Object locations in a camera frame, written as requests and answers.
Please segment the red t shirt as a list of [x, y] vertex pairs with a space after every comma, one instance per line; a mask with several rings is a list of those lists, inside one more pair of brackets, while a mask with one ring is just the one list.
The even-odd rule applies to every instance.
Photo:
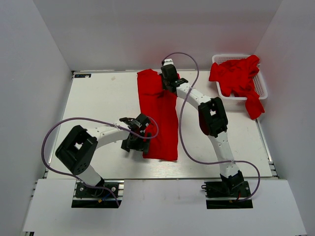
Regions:
[[137, 73], [138, 97], [141, 113], [153, 118], [157, 126], [149, 125], [147, 132], [158, 135], [150, 140], [147, 159], [176, 161], [178, 159], [177, 96], [162, 89], [158, 72], [146, 69]]

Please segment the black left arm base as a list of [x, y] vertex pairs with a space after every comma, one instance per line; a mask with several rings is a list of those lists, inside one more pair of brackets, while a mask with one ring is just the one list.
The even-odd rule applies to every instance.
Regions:
[[[105, 181], [104, 186], [114, 193], [120, 204], [123, 199], [124, 181]], [[108, 190], [88, 188], [81, 182], [75, 184], [71, 207], [119, 208], [115, 198]]]

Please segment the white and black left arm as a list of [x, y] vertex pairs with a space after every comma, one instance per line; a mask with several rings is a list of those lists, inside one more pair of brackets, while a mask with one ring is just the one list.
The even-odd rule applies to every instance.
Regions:
[[55, 155], [64, 166], [87, 184], [93, 196], [104, 190], [104, 179], [91, 166], [95, 151], [107, 144], [121, 141], [121, 149], [149, 152], [151, 132], [147, 129], [154, 124], [148, 116], [140, 114], [136, 118], [121, 118], [118, 123], [85, 129], [80, 125], [73, 127], [57, 148]]

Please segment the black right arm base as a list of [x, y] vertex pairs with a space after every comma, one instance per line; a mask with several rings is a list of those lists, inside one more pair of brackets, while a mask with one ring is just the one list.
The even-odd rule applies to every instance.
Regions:
[[201, 185], [205, 191], [207, 209], [250, 209], [253, 208], [250, 187], [247, 181], [229, 191], [221, 181], [208, 181]]

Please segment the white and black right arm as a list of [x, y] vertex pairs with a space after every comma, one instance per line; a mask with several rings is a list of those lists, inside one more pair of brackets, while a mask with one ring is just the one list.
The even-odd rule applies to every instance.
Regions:
[[210, 140], [217, 157], [217, 161], [209, 165], [218, 164], [220, 167], [221, 191], [228, 196], [238, 195], [244, 177], [235, 163], [228, 142], [228, 119], [222, 100], [219, 97], [210, 98], [204, 95], [190, 86], [188, 80], [179, 78], [171, 59], [162, 62], [160, 76], [163, 88], [184, 100], [179, 119], [182, 119], [186, 103], [198, 111], [199, 127]]

